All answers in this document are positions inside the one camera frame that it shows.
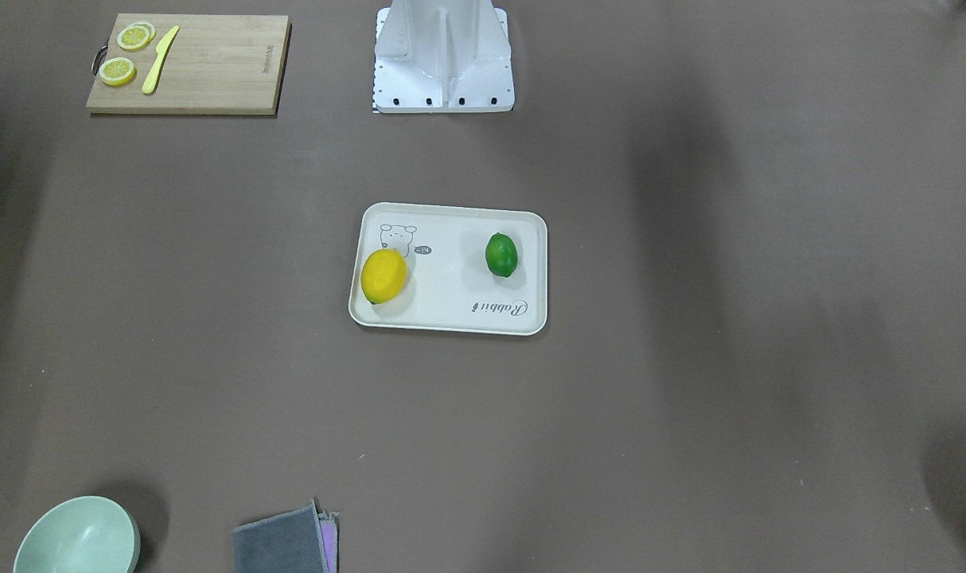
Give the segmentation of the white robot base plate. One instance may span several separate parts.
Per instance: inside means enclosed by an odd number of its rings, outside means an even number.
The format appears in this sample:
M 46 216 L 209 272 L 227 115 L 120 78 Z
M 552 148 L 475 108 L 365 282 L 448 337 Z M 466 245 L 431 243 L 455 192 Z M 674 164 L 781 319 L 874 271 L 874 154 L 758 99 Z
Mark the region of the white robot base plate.
M 376 15 L 372 110 L 508 112 L 515 107 L 508 15 L 490 1 L 393 1 Z

